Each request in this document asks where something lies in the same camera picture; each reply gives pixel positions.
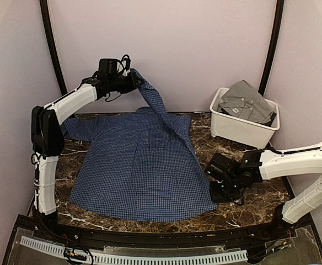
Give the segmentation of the blue checked long sleeve shirt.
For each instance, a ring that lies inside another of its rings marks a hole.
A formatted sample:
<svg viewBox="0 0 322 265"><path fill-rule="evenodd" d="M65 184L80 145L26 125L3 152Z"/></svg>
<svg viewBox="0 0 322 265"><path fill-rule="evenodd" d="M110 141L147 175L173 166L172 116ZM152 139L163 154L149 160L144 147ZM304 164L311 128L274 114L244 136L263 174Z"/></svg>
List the blue checked long sleeve shirt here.
<svg viewBox="0 0 322 265"><path fill-rule="evenodd" d="M178 221L215 210L189 137L191 118L167 112L147 81L139 92L147 106L135 112L62 124L65 137L90 144L69 201L136 221Z"/></svg>

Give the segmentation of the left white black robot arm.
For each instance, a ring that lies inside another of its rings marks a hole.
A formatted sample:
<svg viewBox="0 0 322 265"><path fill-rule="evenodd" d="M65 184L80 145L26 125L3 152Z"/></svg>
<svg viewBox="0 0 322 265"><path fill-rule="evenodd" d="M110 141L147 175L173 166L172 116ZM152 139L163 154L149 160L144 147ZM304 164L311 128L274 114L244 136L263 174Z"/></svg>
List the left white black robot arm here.
<svg viewBox="0 0 322 265"><path fill-rule="evenodd" d="M56 212L56 166L65 146L61 125L86 105L101 98L109 98L112 92L123 95L140 88L143 81L131 71L130 64L128 55L121 59L100 59L98 70L92 76L82 79L76 89L43 107L36 106L32 109L34 207L41 215Z"/></svg>

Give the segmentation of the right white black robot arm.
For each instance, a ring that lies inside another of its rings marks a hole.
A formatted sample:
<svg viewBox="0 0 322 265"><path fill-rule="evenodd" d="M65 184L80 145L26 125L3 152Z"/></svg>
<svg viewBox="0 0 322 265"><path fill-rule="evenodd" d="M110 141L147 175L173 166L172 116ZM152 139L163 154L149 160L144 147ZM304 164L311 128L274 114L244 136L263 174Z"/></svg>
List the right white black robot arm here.
<svg viewBox="0 0 322 265"><path fill-rule="evenodd" d="M273 220L266 228L266 235L272 240L280 238L288 226L322 205L322 142L291 150L267 147L246 151L239 162L215 153L205 173L214 178L210 195L215 203L240 199L243 191L254 183L285 176L318 174L319 178L310 187L276 207Z"/></svg>

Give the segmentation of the white plastic bin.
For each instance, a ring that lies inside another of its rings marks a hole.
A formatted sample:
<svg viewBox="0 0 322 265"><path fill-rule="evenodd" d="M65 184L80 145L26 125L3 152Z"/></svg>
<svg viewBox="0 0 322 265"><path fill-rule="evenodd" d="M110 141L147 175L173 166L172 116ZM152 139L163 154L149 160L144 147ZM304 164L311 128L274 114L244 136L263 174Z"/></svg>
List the white plastic bin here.
<svg viewBox="0 0 322 265"><path fill-rule="evenodd" d="M211 126L212 137L222 137L244 145L263 149L271 140L274 133L280 128L280 112L278 105L267 100L267 103L274 108L276 116L271 126L264 126L251 121L239 119L217 111L217 107L222 102L222 96L228 88L219 88L211 102Z"/></svg>

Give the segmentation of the grey folded shirt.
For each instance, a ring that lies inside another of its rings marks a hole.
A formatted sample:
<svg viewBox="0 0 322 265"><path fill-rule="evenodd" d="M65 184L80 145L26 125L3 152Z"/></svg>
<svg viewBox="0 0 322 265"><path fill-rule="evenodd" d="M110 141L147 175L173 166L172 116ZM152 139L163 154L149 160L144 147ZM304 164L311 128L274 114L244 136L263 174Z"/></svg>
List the grey folded shirt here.
<svg viewBox="0 0 322 265"><path fill-rule="evenodd" d="M271 126L277 115L275 109L245 80L232 85L221 97L218 111L264 126Z"/></svg>

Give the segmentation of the clear acrylic plate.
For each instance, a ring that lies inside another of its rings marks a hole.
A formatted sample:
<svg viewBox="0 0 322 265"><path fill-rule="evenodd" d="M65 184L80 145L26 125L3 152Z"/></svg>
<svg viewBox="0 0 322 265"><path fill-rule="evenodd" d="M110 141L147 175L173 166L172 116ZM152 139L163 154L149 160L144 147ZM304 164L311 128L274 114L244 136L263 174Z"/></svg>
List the clear acrylic plate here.
<svg viewBox="0 0 322 265"><path fill-rule="evenodd" d="M224 245L188 248L142 248L105 246L104 254L136 257L183 257L226 253Z"/></svg>

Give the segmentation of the black curved front rail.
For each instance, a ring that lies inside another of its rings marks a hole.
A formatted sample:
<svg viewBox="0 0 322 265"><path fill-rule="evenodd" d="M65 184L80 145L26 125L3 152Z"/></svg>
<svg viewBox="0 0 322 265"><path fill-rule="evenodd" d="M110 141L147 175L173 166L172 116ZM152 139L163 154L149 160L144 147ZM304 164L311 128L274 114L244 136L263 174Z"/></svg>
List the black curved front rail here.
<svg viewBox="0 0 322 265"><path fill-rule="evenodd" d="M170 234L103 231L62 225L56 222L48 225L39 218L29 217L26 217L26 224L33 230L34 235L44 239L57 240L61 243L67 242L69 246L99 250L106 246L176 249L224 245L227 248L263 248L266 242L277 241L289 236L287 227L274 226L273 224L230 230Z"/></svg>

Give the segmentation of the left black frame post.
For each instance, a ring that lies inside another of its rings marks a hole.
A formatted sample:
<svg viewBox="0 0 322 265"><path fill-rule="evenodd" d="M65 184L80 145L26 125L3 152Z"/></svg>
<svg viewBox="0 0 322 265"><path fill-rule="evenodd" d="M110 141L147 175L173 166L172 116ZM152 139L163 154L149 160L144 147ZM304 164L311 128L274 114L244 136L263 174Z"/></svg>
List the left black frame post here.
<svg viewBox="0 0 322 265"><path fill-rule="evenodd" d="M48 0L39 0L42 22L44 25L44 31L46 36L47 46L49 48L50 58L53 65L53 70L56 76L60 94L64 96L68 93L66 84L64 81L63 73L61 70L60 61L55 44L55 38L53 35L52 24L50 19L49 2Z"/></svg>

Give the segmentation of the black frame post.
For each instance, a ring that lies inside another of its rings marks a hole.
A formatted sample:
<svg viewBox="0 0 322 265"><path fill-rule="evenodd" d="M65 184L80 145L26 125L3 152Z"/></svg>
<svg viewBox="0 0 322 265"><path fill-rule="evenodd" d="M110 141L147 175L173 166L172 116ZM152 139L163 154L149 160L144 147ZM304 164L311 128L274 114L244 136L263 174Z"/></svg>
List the black frame post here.
<svg viewBox="0 0 322 265"><path fill-rule="evenodd" d="M281 28L281 22L283 17L283 9L285 6L284 0L277 0L276 1L276 8L275 8L275 16L273 19L273 26L272 26L272 32L270 37L270 43L269 48L265 60L264 69L262 72L262 77L259 85L258 92L264 96L267 84L269 81L273 61L275 58L276 48L277 48L277 42L280 34L280 28Z"/></svg>
<svg viewBox="0 0 322 265"><path fill-rule="evenodd" d="M48 0L39 0L42 22L44 25L44 31L46 36L47 46L49 48L50 58L53 65L53 70L56 76L60 94L64 96L68 93L66 84L64 81L63 73L61 70L60 61L55 44L55 38L53 35L52 24L50 19L49 2Z"/></svg>

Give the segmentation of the right black frame post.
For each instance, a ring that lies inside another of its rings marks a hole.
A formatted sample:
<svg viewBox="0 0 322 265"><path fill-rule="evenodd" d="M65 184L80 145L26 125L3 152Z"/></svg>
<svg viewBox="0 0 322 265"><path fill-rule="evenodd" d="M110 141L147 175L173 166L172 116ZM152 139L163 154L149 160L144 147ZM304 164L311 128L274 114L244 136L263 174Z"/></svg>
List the right black frame post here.
<svg viewBox="0 0 322 265"><path fill-rule="evenodd" d="M273 61L275 58L276 48L277 48L277 42L280 34L280 28L281 28L281 22L283 17L283 9L285 6L284 0L277 0L276 1L276 8L275 8L275 16L273 19L273 26L272 26L272 32L270 37L270 43L269 48L265 60L264 69L262 72L262 77L259 85L258 92L264 96L267 84L269 81Z"/></svg>

